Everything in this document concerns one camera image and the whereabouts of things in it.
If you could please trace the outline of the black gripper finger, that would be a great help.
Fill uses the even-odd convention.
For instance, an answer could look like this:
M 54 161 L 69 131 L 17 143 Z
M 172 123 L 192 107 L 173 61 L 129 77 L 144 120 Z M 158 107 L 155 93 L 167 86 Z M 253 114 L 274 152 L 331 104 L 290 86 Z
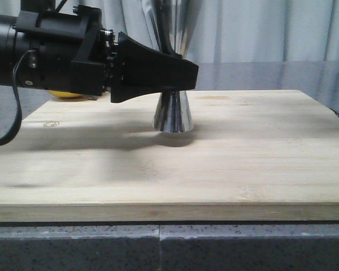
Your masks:
M 157 25 L 161 52 L 182 58 L 175 51 L 175 46 L 171 44 L 170 33 L 173 26 L 172 1 L 157 1 Z

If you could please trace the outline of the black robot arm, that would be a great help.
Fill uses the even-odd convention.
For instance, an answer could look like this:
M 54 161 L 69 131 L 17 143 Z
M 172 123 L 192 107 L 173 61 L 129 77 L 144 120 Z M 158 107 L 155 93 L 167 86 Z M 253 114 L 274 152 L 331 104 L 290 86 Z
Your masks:
M 18 85 L 100 96 L 121 103 L 153 93 L 191 90 L 198 66 L 146 47 L 102 25 L 99 8 L 79 5 L 72 15 L 50 2 L 22 1 L 18 16 L 0 15 L 0 85 L 24 56 Z

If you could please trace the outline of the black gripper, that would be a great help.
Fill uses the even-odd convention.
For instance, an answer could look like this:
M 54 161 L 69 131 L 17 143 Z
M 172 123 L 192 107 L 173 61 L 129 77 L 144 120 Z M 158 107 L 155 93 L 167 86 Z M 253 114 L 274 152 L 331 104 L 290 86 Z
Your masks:
M 77 5 L 22 4 L 13 25 L 12 85 L 100 96 L 111 102 L 195 88 L 199 67 L 144 46 L 123 32 L 118 44 L 102 11 Z

